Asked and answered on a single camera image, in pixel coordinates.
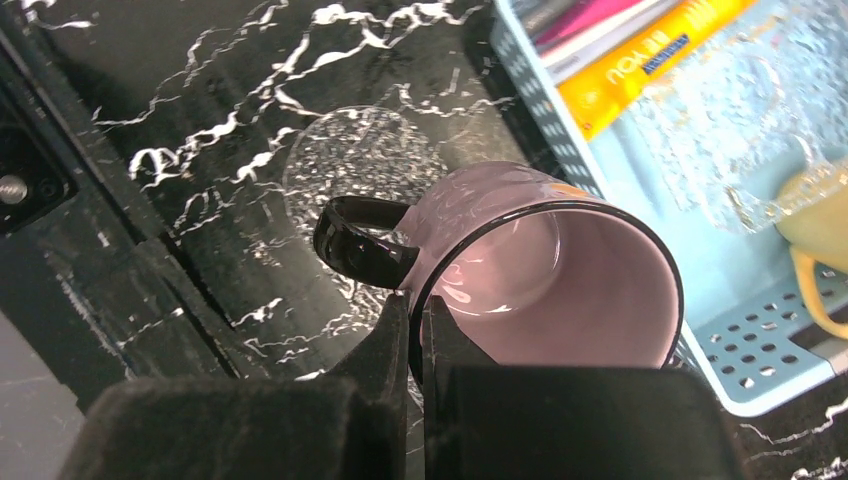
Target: black marble surface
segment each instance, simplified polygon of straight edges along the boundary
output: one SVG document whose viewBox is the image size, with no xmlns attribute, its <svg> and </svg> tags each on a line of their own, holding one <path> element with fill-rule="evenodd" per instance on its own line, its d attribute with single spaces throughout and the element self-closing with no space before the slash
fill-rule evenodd
<svg viewBox="0 0 848 480">
<path fill-rule="evenodd" d="M 483 160 L 550 165 L 487 43 L 483 0 L 4 5 L 67 76 L 250 360 L 279 378 L 332 366 L 387 295 L 332 274 L 311 252 L 324 200 L 414 201 L 447 171 Z M 127 341 L 144 336 L 155 339 L 156 327 Z M 420 478 L 421 417 L 410 405 L 407 457 Z M 841 377 L 762 418 L 728 422 L 752 478 L 839 478 L 846 410 Z"/>
</svg>

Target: yellow cup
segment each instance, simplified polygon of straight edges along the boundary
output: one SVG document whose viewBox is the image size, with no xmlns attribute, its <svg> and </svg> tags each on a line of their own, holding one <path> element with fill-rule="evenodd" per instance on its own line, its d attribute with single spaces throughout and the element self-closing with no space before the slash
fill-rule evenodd
<svg viewBox="0 0 848 480">
<path fill-rule="evenodd" d="M 802 180 L 803 173 L 793 177 L 780 194 L 798 194 Z M 836 175 L 812 188 L 814 191 L 831 190 L 840 187 L 843 181 Z M 777 224 L 777 230 L 791 244 L 798 286 L 810 316 L 831 335 L 848 339 L 848 325 L 834 322 L 827 313 L 816 285 L 815 272 L 816 263 L 821 263 L 848 273 L 848 188 L 843 187 L 824 200 L 786 217 Z"/>
</svg>

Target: mug handle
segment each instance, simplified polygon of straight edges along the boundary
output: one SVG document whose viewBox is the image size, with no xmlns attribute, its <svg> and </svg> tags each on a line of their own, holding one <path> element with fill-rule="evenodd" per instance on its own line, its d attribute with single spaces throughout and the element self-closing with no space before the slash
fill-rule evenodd
<svg viewBox="0 0 848 480">
<path fill-rule="evenodd" d="M 816 284 L 816 259 L 795 246 L 789 248 L 789 253 L 792 255 L 792 262 L 795 264 L 795 275 L 798 277 L 801 298 L 804 299 L 804 304 L 807 306 L 810 316 L 827 333 L 848 339 L 848 325 L 834 322 L 824 306 Z"/>
<path fill-rule="evenodd" d="M 409 207 L 378 198 L 333 198 L 318 218 L 312 246 L 336 272 L 375 287 L 398 289 L 418 258 L 418 248 L 380 240 L 357 227 L 392 230 Z"/>
</svg>

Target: metal screw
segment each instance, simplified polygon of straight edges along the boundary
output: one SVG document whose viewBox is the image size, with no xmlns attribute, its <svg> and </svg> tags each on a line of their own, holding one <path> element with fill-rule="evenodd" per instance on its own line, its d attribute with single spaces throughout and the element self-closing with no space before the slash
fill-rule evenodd
<svg viewBox="0 0 848 480">
<path fill-rule="evenodd" d="M 24 201 L 29 189 L 26 182 L 16 175 L 0 177 L 0 202 L 17 205 Z"/>
</svg>

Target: black mug handle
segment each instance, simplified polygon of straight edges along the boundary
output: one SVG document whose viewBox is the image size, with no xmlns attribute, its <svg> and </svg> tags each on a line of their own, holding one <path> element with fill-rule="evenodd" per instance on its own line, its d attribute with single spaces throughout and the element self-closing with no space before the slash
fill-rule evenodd
<svg viewBox="0 0 848 480">
<path fill-rule="evenodd" d="M 312 246 L 330 268 L 375 287 L 397 289 L 418 258 L 418 249 L 369 235 L 364 228 L 394 229 L 409 205 L 369 197 L 336 197 L 324 206 Z"/>
</svg>

